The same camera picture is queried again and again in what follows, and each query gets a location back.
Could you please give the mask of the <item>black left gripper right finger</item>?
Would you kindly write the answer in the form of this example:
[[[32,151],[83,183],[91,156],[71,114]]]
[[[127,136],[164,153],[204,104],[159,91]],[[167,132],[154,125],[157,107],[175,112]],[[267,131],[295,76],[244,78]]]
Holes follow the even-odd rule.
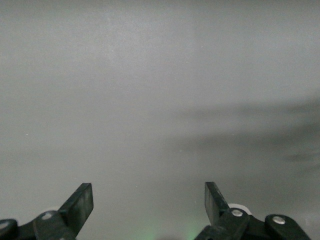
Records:
[[[204,205],[210,224],[195,237],[196,240],[240,240],[250,221],[247,212],[231,208],[215,182],[206,182]]]

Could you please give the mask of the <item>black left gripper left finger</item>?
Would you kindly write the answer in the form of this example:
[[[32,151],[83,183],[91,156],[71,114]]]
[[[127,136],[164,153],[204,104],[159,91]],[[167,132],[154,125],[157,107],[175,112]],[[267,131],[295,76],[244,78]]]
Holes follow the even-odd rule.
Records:
[[[91,183],[82,183],[58,210],[33,220],[37,240],[75,240],[94,208]]]

